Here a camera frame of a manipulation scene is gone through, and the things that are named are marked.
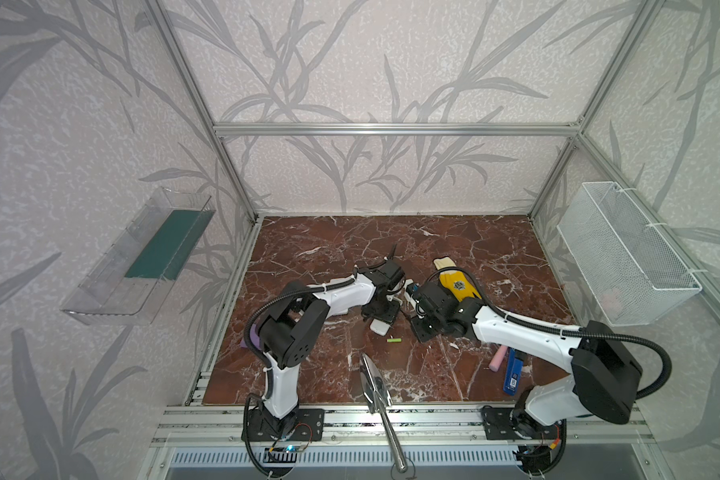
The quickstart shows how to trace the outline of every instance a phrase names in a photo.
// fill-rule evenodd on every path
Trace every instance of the brown marble tabletop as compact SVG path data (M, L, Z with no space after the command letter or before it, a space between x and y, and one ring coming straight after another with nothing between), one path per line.
M405 277L421 283L432 260L450 256L476 275L492 301L506 310L550 322L571 323L563 293L525 216L318 216L268 217L248 265L242 290L222 342L203 402L231 405L264 389L262 364L240 347L251 313L291 280L321 283L347 276L355 264L380 261L397 243ZM403 307L410 312L407 305ZM386 337L363 322L360 308L327 319L317 344L301 364L301 403L361 402L359 352L385 375L396 402L511 400L501 387L506 361L488 369L499 347L439 336L419 343L398 316ZM388 343L386 338L401 338ZM518 395L565 372L529 358Z

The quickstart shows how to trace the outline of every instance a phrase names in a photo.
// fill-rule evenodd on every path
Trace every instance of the white wire basket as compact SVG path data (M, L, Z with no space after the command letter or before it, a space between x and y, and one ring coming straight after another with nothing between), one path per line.
M701 291L656 227L615 182L583 183L557 225L612 326L652 323Z

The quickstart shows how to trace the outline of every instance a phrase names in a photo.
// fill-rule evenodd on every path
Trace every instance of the wall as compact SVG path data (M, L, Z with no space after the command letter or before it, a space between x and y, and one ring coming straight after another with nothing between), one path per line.
M217 123L576 121L638 5L164 3ZM466 145L438 137L228 139L261 211L337 214L527 213L524 200L538 192L561 144L550 138Z
M665 2L586 133L720 282L720 2ZM581 182L600 180L576 153L535 221L582 323L602 313L555 227ZM670 381L638 403L675 477L720 480L719 323L696 296L653 325L617 331L672 356ZM651 382L656 356L631 350Z
M0 4L0 478L133 478L248 224L138 2ZM158 317L60 312L157 186L217 207Z

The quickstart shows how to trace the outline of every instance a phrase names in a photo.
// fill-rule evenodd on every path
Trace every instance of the wallpaper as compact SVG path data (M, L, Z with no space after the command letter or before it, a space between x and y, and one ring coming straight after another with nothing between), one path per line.
M165 0L216 122L571 122L639 0Z
M250 228L139 5L0 1L0 478L133 478ZM158 186L217 208L158 317L60 312Z
M587 133L720 283L720 1L667 2Z
M562 137L227 139L256 208L284 213L526 214Z
M583 325L604 321L604 316L556 227L581 183L602 180L588 155L577 151L534 219L566 300ZM616 332L658 342L672 357L668 383L638 405L675 478L720 480L720 325L702 299L694 296L652 325ZM627 347L643 366L640 387L647 386L661 368L658 356Z

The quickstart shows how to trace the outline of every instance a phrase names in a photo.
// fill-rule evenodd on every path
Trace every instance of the purple object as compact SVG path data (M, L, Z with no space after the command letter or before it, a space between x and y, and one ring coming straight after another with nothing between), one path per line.
M253 346L257 349L261 349L261 346L259 345L259 333L257 330L259 329L259 326L254 324L253 328L251 328L251 342L253 342ZM243 348L247 348L246 346L246 339L240 340L240 346Z

